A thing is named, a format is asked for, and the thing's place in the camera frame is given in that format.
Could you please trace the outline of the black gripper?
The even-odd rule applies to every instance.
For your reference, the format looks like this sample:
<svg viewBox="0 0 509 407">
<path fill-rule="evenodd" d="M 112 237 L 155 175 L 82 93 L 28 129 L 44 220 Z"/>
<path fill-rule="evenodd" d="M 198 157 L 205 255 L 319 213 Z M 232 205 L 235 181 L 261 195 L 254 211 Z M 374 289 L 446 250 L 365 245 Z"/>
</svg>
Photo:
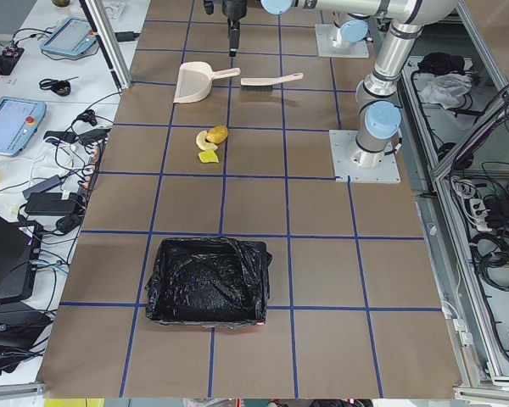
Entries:
<svg viewBox="0 0 509 407">
<path fill-rule="evenodd" d="M 222 0 L 222 13 L 228 18 L 227 34 L 229 40 L 229 56 L 235 58 L 240 42 L 240 21 L 247 14 L 247 0 Z"/>
</svg>

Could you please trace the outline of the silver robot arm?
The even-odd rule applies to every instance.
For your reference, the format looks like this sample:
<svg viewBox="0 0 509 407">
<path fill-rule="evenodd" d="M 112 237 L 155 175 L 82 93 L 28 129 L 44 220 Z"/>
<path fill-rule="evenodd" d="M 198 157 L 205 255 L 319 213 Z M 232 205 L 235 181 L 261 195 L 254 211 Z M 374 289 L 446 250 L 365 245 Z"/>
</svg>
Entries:
<svg viewBox="0 0 509 407">
<path fill-rule="evenodd" d="M 349 47 L 363 41 L 368 34 L 368 17 L 363 14 L 333 13 L 333 24 L 336 28 L 333 46 Z"/>
<path fill-rule="evenodd" d="M 389 34 L 383 41 L 376 63 L 356 90 L 361 126 L 347 147 L 350 161 L 359 167 L 375 168 L 387 155 L 386 148 L 400 127 L 401 113 L 388 101 L 396 92 L 396 82 L 417 35 L 417 26 L 409 23 L 412 7 L 407 1 L 263 1 L 270 14 L 284 14 L 291 8 L 344 12 L 350 17 L 338 26 L 338 38 L 354 42 L 362 36 L 347 32 L 353 23 L 369 17 L 390 17 Z"/>
</svg>

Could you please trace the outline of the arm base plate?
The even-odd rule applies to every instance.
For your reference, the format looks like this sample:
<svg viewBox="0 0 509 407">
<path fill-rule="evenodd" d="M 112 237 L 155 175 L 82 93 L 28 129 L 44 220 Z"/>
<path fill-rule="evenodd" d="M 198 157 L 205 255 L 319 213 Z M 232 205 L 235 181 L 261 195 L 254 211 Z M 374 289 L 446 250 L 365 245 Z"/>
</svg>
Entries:
<svg viewBox="0 0 509 407">
<path fill-rule="evenodd" d="M 341 27 L 336 25 L 315 25 L 317 52 L 320 57 L 367 59 L 367 24 L 349 21 Z"/>
<path fill-rule="evenodd" d="M 336 182 L 400 183 L 400 172 L 392 139 L 382 152 L 368 153 L 356 143 L 357 131 L 330 130 L 334 179 Z"/>
</svg>

